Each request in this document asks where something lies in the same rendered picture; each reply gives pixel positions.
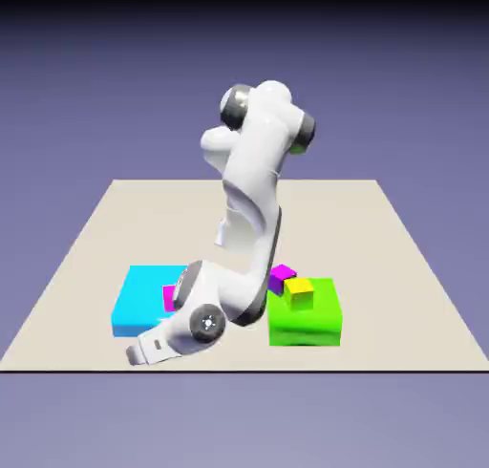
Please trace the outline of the large cyan box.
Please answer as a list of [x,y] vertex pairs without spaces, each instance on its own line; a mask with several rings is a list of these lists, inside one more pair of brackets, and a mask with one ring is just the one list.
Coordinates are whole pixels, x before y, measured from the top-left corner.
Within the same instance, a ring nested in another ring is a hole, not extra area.
[[130,266],[111,314],[114,337],[137,337],[175,312],[163,308],[162,288],[175,285],[183,266]]

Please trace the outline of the small purple cube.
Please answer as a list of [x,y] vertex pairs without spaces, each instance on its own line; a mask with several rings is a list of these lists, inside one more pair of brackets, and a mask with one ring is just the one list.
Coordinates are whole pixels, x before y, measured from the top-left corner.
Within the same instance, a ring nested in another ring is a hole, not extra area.
[[295,278],[296,276],[297,272],[286,265],[274,266],[269,272],[268,290],[277,296],[282,296],[284,293],[285,281],[287,279]]

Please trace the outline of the large green box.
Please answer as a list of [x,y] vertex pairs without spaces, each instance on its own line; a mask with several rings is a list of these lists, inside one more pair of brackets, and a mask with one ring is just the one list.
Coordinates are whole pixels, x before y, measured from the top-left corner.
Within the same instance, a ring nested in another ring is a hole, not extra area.
[[331,278],[309,278],[313,307],[292,310],[282,296],[267,292],[268,343],[276,347],[339,347],[343,312]]

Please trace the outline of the small yellow cube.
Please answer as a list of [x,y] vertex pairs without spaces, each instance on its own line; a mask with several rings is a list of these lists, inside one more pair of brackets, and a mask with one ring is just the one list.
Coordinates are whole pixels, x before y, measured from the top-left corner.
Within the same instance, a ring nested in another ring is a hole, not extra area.
[[309,278],[294,277],[284,281],[284,300],[292,310],[313,307],[314,287]]

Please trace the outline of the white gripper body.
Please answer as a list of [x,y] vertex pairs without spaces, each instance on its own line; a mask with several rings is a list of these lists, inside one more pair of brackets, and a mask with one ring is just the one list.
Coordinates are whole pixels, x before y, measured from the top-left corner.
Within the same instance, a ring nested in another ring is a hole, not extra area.
[[168,331],[168,323],[160,323],[138,336],[138,362],[140,364],[157,364],[181,357],[181,354],[168,344]]

